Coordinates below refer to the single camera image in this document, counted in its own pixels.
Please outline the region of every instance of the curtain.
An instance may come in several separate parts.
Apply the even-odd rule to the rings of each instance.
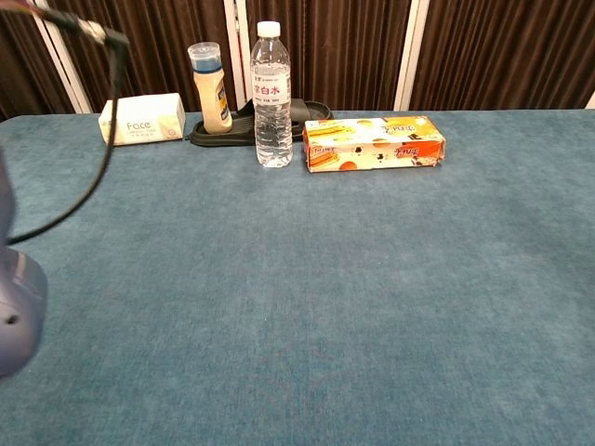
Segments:
[[[20,114],[73,112],[32,17],[0,13],[0,54],[0,121]]]
[[[335,110],[392,110],[410,0],[247,0],[257,23],[281,23],[292,97]]]
[[[432,1],[411,110],[584,108],[593,0]]]
[[[203,41],[219,43],[225,90],[230,108],[235,108],[222,1],[51,0],[48,3],[126,34],[130,40],[130,57],[123,96],[179,93],[186,112],[200,110],[188,46]],[[67,33],[63,36],[91,107],[94,112],[100,112],[110,94],[106,49],[78,36]]]

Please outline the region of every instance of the orange box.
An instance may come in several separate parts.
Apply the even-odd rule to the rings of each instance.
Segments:
[[[427,116],[307,121],[303,136],[312,173],[434,166],[446,142]]]

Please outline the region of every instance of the white tissue box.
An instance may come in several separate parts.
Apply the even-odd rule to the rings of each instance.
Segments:
[[[99,117],[99,129],[106,144],[111,119],[112,102],[108,100]],[[184,137],[186,114],[178,93],[121,98],[117,119],[116,146]]]

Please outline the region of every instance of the black slipper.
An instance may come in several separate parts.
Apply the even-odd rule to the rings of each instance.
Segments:
[[[209,135],[205,123],[199,122],[188,135],[190,142],[196,146],[254,146],[254,104],[250,99],[243,108],[231,114],[233,124],[231,130],[223,135]],[[291,99],[291,135],[294,141],[302,140],[302,130],[306,121],[333,119],[328,107],[313,100]]]

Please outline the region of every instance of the gray robot arm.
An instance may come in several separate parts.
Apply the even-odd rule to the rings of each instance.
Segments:
[[[0,236],[7,239],[15,201],[0,152]],[[34,356],[46,315],[47,279],[29,256],[4,244],[0,251],[0,380]]]

